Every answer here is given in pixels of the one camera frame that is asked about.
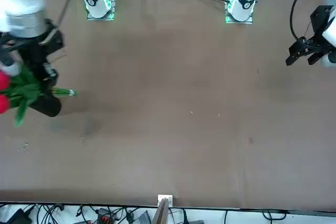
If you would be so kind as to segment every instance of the brown table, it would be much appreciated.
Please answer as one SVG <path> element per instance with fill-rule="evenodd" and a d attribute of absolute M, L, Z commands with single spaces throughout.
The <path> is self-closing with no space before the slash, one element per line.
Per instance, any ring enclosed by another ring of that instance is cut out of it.
<path fill-rule="evenodd" d="M 336 71 L 286 67 L 293 0 L 258 1 L 234 25 L 213 0 L 117 0 L 113 22 L 72 0 L 54 66 L 79 96 L 0 117 L 0 199 L 334 209 Z M 299 0 L 298 35 L 323 3 Z"/>

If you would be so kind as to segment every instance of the small metal bracket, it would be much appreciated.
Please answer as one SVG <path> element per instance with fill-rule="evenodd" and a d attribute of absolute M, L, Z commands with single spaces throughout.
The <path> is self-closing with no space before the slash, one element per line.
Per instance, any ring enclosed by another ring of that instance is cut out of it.
<path fill-rule="evenodd" d="M 163 199 L 168 199 L 169 207 L 173 207 L 173 195 L 161 195 L 157 196 L 157 203 L 158 205 L 161 203 Z"/>

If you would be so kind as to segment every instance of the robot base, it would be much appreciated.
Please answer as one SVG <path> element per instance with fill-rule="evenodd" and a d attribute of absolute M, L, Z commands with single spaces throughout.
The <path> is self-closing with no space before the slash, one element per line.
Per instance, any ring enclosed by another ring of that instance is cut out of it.
<path fill-rule="evenodd" d="M 103 17 L 101 17 L 101 18 L 94 18 L 88 12 L 87 20 L 106 20 L 106 21 L 112 21 L 112 20 L 114 20 L 114 12 L 115 12 L 115 9 L 116 9 L 116 0 L 107 0 L 106 1 L 106 5 L 109 6 L 111 9 Z"/>
<path fill-rule="evenodd" d="M 228 11 L 228 9 L 231 8 L 233 0 L 229 0 L 229 1 L 230 1 L 230 3 L 225 2 L 225 5 L 224 5 L 225 23 L 253 24 L 253 17 L 252 17 L 253 9 L 252 9 L 250 17 L 247 20 L 245 20 L 243 22 L 237 21 L 232 17 L 232 15 Z"/>

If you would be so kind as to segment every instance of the wire bundle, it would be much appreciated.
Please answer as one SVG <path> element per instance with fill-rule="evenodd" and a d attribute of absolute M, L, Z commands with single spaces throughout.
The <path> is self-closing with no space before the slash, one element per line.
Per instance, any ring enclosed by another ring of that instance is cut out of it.
<path fill-rule="evenodd" d="M 41 208 L 44 208 L 44 210 L 46 211 L 46 214 L 44 215 L 43 219 L 42 219 L 42 222 L 41 224 L 58 224 L 58 222 L 56 221 L 56 219 L 53 217 L 53 213 L 54 211 L 59 208 L 58 205 L 53 205 L 51 208 L 49 208 L 48 205 L 41 205 L 39 208 L 38 208 L 38 211 L 37 211 L 37 215 L 36 215 L 36 222 L 37 224 L 39 224 L 39 213 L 40 213 L 40 210 Z"/>
<path fill-rule="evenodd" d="M 85 222 L 86 224 L 90 224 L 90 223 L 86 220 L 86 218 L 85 218 L 85 216 L 84 216 L 84 213 L 83 213 L 83 207 L 84 207 L 83 205 L 81 205 L 81 206 L 79 207 L 76 216 L 81 215 L 81 216 L 83 217 L 84 222 Z M 98 209 L 94 209 L 92 206 L 89 206 L 89 207 L 90 207 L 96 214 L 98 214 L 98 212 L 99 212 Z M 110 207 L 107 207 L 107 209 L 108 209 L 108 210 L 107 210 L 108 213 L 104 214 L 102 217 L 104 217 L 104 216 L 109 216 L 111 220 L 112 220 L 112 218 L 114 217 L 114 220 L 115 220 L 115 221 L 119 221 L 117 224 L 120 224 L 124 219 L 127 219 L 127 221 L 128 221 L 129 223 L 133 223 L 133 222 L 134 222 L 134 219 L 133 219 L 133 212 L 135 212 L 136 210 L 138 210 L 139 207 L 138 207 L 138 208 L 135 208 L 135 209 L 133 209 L 132 211 L 129 211 L 129 212 L 127 211 L 127 208 L 126 208 L 126 207 L 121 207 L 121 208 L 115 209 L 115 210 L 113 210 L 113 211 L 110 210 Z M 116 218 L 117 213 L 119 213 L 120 211 L 121 211 L 121 215 L 120 215 L 120 217 L 119 217 L 119 218 Z"/>

